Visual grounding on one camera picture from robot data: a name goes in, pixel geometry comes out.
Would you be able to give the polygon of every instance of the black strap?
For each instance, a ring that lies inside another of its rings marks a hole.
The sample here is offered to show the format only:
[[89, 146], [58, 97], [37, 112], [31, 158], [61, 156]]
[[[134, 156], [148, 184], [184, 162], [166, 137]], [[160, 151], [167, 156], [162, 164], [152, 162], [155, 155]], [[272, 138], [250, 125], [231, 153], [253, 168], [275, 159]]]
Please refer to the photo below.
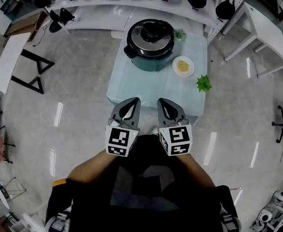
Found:
[[[228, 1], [230, 1], [230, 0], [228, 0]], [[233, 3], [232, 4], [235, 4], [235, 0], [233, 0]]]
[[227, 214], [227, 213], [222, 214], [222, 223], [226, 226], [227, 231], [239, 232], [238, 223], [231, 214]]

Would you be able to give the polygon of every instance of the green herb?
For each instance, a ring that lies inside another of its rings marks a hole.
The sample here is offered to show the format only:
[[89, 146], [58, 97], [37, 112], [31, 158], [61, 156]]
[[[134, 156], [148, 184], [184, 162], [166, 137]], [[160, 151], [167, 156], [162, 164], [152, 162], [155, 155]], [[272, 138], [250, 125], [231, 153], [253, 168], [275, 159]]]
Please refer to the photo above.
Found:
[[175, 29], [174, 36], [178, 40], [184, 40], [186, 37], [186, 33], [183, 31], [183, 29]]
[[198, 78], [196, 84], [199, 92], [200, 91], [207, 92], [209, 89], [212, 88], [212, 86], [210, 85], [209, 77], [207, 75], [205, 76], [202, 75], [201, 78]]

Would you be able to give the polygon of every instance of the white plate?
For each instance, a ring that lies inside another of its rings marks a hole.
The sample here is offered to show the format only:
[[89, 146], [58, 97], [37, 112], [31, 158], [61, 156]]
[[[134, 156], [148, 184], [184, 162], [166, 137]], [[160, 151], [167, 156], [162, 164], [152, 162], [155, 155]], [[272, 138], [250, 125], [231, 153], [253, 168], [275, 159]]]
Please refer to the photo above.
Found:
[[0, 189], [0, 200], [2, 201], [3, 205], [5, 205], [6, 208], [9, 210], [9, 204], [7, 203], [6, 198], [4, 197], [3, 193], [1, 192], [1, 189]]
[[[185, 62], [187, 62], [189, 64], [189, 70], [187, 72], [181, 72], [179, 71], [178, 67], [177, 67], [177, 63], [178, 61], [180, 60], [183, 60]], [[174, 59], [174, 61], [172, 62], [172, 69], [174, 70], [174, 72], [181, 76], [181, 77], [188, 77], [188, 76], [191, 76], [193, 75], [194, 71], [195, 71], [195, 66], [193, 64], [193, 62], [188, 58], [188, 57], [185, 57], [185, 56], [179, 56], [179, 57], [176, 57]]]

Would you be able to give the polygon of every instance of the orange tag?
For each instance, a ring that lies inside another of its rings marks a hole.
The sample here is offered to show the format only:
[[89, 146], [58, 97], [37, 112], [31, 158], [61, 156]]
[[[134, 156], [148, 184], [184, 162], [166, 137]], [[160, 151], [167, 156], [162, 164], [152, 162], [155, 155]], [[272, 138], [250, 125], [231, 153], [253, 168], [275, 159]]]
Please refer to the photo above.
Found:
[[62, 180], [56, 180], [53, 182], [53, 187], [62, 185], [62, 184], [66, 184], [66, 179], [62, 179]]

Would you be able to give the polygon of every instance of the white table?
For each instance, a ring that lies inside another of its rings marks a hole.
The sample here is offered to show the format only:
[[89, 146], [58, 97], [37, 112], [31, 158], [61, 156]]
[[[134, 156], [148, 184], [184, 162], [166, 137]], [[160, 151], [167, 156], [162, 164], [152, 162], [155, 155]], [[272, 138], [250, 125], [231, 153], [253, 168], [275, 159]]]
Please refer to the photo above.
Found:
[[[246, 14], [249, 20], [251, 34], [243, 40], [237, 49], [233, 50], [228, 56], [224, 58], [225, 61], [229, 61], [232, 57], [238, 54], [242, 49], [248, 46], [255, 39], [258, 39], [262, 44], [254, 49], [255, 52], [259, 52], [266, 46], [272, 49], [283, 60], [283, 34], [280, 29], [277, 28], [267, 17], [250, 6], [246, 2], [231, 19], [227, 27], [223, 30], [222, 34], [225, 35], [232, 28], [232, 26], [241, 18], [243, 14]], [[264, 71], [257, 76], [261, 77], [266, 74], [273, 73], [283, 68], [283, 65], [275, 67], [273, 70]]]
[[3, 205], [9, 210], [9, 204], [6, 198], [4, 197], [3, 193], [1, 192], [1, 189], [0, 189], [0, 200], [2, 201]]
[[[10, 80], [16, 83], [19, 83], [20, 85], [24, 87], [32, 89], [40, 94], [44, 93], [44, 89], [42, 87], [39, 76], [35, 77], [29, 83], [26, 83], [12, 75], [15, 69], [17, 60], [20, 55], [26, 58], [29, 58], [37, 63], [37, 69], [38, 69], [39, 75], [41, 75], [42, 73], [44, 73], [45, 71], [47, 71], [54, 65], [53, 62], [23, 49], [29, 37], [30, 37], [30, 33], [22, 33], [22, 34], [11, 36], [7, 42], [7, 45], [4, 48], [4, 51], [1, 54], [1, 57], [0, 57], [0, 91], [3, 92], [4, 94], [7, 92]], [[46, 63], [47, 66], [42, 68], [41, 62]], [[39, 88], [36, 88], [32, 85], [35, 82], [37, 82]]]
[[[125, 55], [125, 33], [118, 50], [109, 82], [107, 97], [113, 103], [138, 97], [141, 105], [157, 108], [159, 98], [169, 99], [180, 105], [187, 116], [200, 116], [205, 105], [205, 92], [199, 92], [197, 78], [207, 74], [207, 40], [202, 36], [187, 35], [185, 41], [175, 41], [171, 62], [158, 72], [137, 68]], [[190, 77], [180, 77], [172, 70], [172, 60], [177, 56], [189, 57], [195, 72]]]

